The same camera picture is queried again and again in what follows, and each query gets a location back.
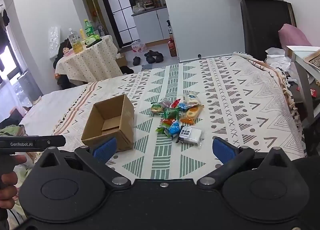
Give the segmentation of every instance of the pile of snacks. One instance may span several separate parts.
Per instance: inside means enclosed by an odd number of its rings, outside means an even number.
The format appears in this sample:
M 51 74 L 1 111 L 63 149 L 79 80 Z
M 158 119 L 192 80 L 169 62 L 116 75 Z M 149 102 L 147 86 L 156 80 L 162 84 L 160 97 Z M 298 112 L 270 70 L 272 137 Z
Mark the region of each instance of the pile of snacks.
M 179 135 L 178 141 L 192 144 L 200 144 L 201 129 L 193 127 L 180 128 L 179 121 L 187 125 L 194 125 L 195 120 L 203 109 L 200 100 L 193 92 L 184 94 L 184 102 L 177 99 L 173 103 L 168 99 L 162 99 L 159 103 L 152 103 L 150 115 L 161 115 L 161 124 L 156 129 L 157 132 L 164 133 L 169 138 Z M 191 133 L 191 138 L 186 135 L 186 130 Z

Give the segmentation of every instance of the cardboard box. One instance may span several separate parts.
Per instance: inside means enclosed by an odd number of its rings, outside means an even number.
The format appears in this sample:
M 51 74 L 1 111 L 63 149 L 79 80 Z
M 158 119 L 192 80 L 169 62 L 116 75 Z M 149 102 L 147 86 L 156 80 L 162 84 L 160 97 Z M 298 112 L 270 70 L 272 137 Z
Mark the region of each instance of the cardboard box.
M 82 133 L 85 145 L 103 144 L 109 139 L 117 139 L 117 151 L 133 148 L 134 108 L 125 94 L 93 105 Z
M 122 66 L 127 66 L 128 65 L 128 61 L 127 59 L 125 58 L 125 54 L 124 53 L 121 53 L 120 54 L 122 57 L 121 58 L 116 58 L 116 62 L 118 64 L 119 67 L 122 67 Z

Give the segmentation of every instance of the human hand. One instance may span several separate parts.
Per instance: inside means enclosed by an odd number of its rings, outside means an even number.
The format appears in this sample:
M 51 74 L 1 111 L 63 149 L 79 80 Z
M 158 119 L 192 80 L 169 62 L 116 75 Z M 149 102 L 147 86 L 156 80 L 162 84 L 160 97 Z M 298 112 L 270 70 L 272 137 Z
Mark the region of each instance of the human hand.
M 13 157 L 16 161 L 16 165 L 23 164 L 27 161 L 27 158 L 24 155 L 16 155 Z M 12 209 L 14 206 L 13 197 L 17 194 L 17 188 L 14 186 L 18 182 L 17 174 L 14 171 L 3 174 L 1 180 L 8 186 L 0 190 L 0 208 Z

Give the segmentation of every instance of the wooden baseboard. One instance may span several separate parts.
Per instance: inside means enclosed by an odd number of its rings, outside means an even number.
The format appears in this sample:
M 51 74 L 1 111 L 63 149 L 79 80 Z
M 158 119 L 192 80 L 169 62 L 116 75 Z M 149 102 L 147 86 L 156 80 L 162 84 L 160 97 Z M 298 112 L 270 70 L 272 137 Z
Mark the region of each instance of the wooden baseboard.
M 159 40 L 159 41 L 154 41 L 154 42 L 147 43 L 146 46 L 147 46 L 147 48 L 154 47 L 154 46 L 158 46 L 158 45 L 162 45 L 162 44 L 167 44 L 168 41 L 169 41 L 169 39 L 163 39 L 163 40 Z M 120 49 L 118 51 L 118 53 L 125 53 L 125 52 L 128 52 L 130 50 L 132 50 L 131 45 L 123 47 L 122 49 Z

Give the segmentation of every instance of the bed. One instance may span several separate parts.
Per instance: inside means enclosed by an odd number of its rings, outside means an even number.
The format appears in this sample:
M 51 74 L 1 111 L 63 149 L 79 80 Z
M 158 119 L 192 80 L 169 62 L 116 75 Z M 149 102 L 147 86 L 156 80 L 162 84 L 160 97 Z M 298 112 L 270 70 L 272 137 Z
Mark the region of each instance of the bed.
M 201 146 L 176 144 L 155 131 L 160 117 L 150 116 L 152 102 L 198 94 L 204 110 L 196 120 Z M 73 151 L 95 102 L 125 93 L 135 107 L 134 149 L 116 153 L 107 163 L 123 176 L 195 181 L 221 166 L 212 138 L 257 152 L 280 146 L 290 159 L 304 157 L 301 133 L 272 71 L 263 71 L 234 55 L 180 63 L 45 95 L 22 120 L 29 135 L 62 134 Z

